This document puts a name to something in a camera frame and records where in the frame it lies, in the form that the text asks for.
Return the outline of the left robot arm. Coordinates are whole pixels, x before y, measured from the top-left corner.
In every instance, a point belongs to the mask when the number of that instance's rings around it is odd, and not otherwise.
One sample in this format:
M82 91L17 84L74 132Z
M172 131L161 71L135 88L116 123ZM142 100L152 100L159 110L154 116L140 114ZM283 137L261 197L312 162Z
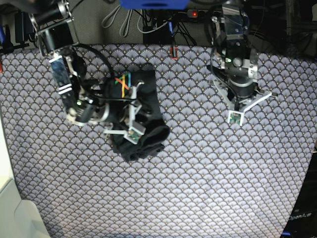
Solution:
M277 97L258 85L259 54L248 42L249 25L240 0L213 0L204 23L211 43L211 84L228 106L227 121L239 125L255 105Z

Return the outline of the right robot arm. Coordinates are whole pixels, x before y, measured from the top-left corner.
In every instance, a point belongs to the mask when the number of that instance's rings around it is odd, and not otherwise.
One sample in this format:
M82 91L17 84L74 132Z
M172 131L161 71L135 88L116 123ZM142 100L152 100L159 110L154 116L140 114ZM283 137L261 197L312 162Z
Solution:
M72 36L69 27L74 23L68 1L56 0L43 12L31 14L30 20L41 54L51 58L49 63L67 120L77 126L107 122L106 135L120 135L138 144L146 131L136 121L142 107L137 91L144 82L134 81L130 73L115 76L101 52ZM105 82L84 79L87 66L76 47L95 53L107 66L110 76Z

